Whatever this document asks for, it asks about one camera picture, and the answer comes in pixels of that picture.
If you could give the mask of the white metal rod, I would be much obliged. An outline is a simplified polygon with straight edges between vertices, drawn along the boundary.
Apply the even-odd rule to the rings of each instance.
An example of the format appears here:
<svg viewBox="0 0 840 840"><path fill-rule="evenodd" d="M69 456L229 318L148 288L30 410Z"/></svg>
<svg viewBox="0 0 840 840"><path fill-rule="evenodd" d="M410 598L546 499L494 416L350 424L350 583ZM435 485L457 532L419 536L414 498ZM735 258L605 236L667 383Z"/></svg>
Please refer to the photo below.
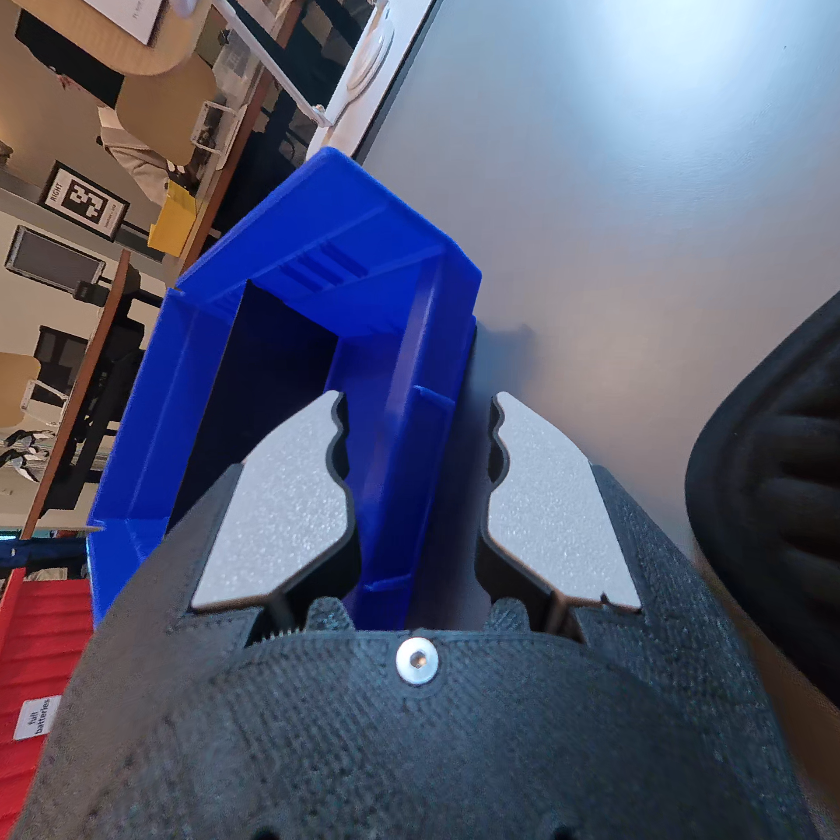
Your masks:
<svg viewBox="0 0 840 840"><path fill-rule="evenodd" d="M271 37L270 32L239 2L212 1L212 5L224 17L228 27L257 55L262 65L297 104L299 110L320 128L331 128L333 123L328 119L324 107L311 105L290 78L288 71L291 69L291 63L284 49Z"/></svg>

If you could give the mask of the blue plastic bin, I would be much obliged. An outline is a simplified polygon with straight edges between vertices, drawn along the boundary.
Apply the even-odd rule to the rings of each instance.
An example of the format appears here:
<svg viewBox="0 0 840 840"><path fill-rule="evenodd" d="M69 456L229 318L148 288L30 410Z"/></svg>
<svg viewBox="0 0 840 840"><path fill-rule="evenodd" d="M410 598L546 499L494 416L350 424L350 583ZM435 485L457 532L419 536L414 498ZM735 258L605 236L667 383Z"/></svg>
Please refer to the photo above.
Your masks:
<svg viewBox="0 0 840 840"><path fill-rule="evenodd" d="M281 183L164 297L88 520L93 625L227 467L336 390L360 536L352 615L401 627L480 280L338 150Z"/></svg>

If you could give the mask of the framed black white tag sign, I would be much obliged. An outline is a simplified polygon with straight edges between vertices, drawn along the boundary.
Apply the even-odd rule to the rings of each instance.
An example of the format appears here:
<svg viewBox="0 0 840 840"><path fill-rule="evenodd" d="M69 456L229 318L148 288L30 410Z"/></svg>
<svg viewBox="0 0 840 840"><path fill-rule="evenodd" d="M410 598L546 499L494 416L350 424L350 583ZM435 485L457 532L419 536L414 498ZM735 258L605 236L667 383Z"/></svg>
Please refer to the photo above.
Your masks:
<svg viewBox="0 0 840 840"><path fill-rule="evenodd" d="M55 160L36 204L109 243L130 210L130 202Z"/></svg>

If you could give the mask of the black and white device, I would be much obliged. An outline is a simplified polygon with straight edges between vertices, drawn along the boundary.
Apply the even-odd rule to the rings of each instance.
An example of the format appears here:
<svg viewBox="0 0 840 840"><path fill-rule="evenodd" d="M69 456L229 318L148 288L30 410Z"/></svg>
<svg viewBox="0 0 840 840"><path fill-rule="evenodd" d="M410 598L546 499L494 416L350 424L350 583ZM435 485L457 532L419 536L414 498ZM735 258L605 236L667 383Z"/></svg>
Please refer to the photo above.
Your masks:
<svg viewBox="0 0 840 840"><path fill-rule="evenodd" d="M1 467L39 484L56 440L54 430L18 429L2 439Z"/></svg>

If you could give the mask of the small yellow box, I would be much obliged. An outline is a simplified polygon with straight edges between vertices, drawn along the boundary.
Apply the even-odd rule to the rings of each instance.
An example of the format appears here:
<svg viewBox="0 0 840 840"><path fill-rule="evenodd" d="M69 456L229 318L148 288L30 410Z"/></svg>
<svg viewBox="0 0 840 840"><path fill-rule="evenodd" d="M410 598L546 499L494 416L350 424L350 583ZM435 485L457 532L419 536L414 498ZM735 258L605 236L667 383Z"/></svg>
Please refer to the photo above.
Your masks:
<svg viewBox="0 0 840 840"><path fill-rule="evenodd" d="M169 181L166 197L155 224L150 226L147 245L177 257L186 246L196 221L196 199L184 187Z"/></svg>

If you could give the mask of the black padded cushion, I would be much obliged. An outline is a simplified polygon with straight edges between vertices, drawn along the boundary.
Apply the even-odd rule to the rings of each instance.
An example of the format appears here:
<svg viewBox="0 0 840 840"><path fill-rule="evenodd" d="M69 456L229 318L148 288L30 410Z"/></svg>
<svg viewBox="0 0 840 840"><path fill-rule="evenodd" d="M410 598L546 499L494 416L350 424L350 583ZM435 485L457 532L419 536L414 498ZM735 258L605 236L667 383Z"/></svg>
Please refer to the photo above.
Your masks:
<svg viewBox="0 0 840 840"><path fill-rule="evenodd" d="M839 700L839 295L724 399L686 469L699 547L763 634Z"/></svg>

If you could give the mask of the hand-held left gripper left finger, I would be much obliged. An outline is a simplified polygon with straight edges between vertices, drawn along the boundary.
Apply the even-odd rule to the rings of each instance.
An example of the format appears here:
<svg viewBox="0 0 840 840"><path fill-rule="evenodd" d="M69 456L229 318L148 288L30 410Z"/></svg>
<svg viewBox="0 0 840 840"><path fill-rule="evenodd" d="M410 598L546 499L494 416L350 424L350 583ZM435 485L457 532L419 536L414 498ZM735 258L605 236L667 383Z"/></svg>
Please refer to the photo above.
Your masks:
<svg viewBox="0 0 840 840"><path fill-rule="evenodd" d="M257 607L281 632L302 630L319 599L361 576L346 438L347 399L326 391L237 465L234 489L190 601L198 615Z"/></svg>

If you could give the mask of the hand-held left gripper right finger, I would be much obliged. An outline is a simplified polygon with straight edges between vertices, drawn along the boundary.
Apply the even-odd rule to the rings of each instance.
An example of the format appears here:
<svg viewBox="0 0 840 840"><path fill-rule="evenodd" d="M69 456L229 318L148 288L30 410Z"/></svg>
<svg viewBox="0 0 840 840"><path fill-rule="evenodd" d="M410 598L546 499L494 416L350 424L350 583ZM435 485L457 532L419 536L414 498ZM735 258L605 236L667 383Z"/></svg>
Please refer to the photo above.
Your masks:
<svg viewBox="0 0 840 840"><path fill-rule="evenodd" d="M489 438L478 583L491 602L519 602L536 632L562 632L577 607L640 613L590 460L509 392L491 398Z"/></svg>

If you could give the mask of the grey framed panel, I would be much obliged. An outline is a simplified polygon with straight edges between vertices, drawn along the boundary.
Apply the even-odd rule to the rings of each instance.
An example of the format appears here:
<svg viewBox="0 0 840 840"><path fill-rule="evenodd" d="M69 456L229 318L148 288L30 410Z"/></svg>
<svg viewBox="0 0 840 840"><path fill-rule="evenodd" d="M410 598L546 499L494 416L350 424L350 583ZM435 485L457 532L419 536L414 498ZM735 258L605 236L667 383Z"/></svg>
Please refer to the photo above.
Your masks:
<svg viewBox="0 0 840 840"><path fill-rule="evenodd" d="M15 275L75 295L81 284L94 285L100 280L106 262L18 225L4 267Z"/></svg>

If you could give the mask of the white table plate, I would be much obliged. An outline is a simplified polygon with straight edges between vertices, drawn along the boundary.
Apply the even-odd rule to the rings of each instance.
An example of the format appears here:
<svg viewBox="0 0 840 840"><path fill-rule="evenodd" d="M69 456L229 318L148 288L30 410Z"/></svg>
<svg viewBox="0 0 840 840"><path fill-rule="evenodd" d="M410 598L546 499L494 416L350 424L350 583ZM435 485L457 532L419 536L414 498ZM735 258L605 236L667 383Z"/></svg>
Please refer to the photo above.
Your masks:
<svg viewBox="0 0 840 840"><path fill-rule="evenodd" d="M374 118L382 97L377 90L377 78L389 56L395 30L392 3L377 1L370 5L373 6L372 16L326 108L329 125L316 129L307 150L307 160L330 145L351 156Z"/></svg>

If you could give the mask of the brown wooden desk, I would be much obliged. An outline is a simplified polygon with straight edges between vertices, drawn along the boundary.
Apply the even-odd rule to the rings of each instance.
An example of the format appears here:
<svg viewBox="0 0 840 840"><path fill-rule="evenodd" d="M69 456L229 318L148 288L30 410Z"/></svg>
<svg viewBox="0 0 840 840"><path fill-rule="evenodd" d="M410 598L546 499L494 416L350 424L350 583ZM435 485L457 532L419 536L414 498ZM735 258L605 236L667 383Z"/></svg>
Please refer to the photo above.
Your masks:
<svg viewBox="0 0 840 840"><path fill-rule="evenodd" d="M25 525L20 533L21 539L30 539L34 535L41 515L46 512L46 500L49 490L56 478L60 462L68 449L71 433L81 413L88 388L102 356L112 325L117 318L119 306L127 284L129 268L130 251L124 248L119 258L111 289L102 309L98 325L88 343L76 382L73 385L69 401L66 404L66 409L59 423L56 440L47 461L45 473L38 484L35 499L31 504Z"/></svg>

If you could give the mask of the red bin with white label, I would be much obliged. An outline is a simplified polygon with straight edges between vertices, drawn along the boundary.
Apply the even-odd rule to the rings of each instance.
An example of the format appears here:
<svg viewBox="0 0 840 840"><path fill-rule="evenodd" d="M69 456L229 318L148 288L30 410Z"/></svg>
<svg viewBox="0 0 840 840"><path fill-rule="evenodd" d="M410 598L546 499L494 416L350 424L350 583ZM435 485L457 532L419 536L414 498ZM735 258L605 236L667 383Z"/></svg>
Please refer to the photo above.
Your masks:
<svg viewBox="0 0 840 840"><path fill-rule="evenodd" d="M10 574L1 604L1 838L10 836L23 810L92 629L88 580Z"/></svg>

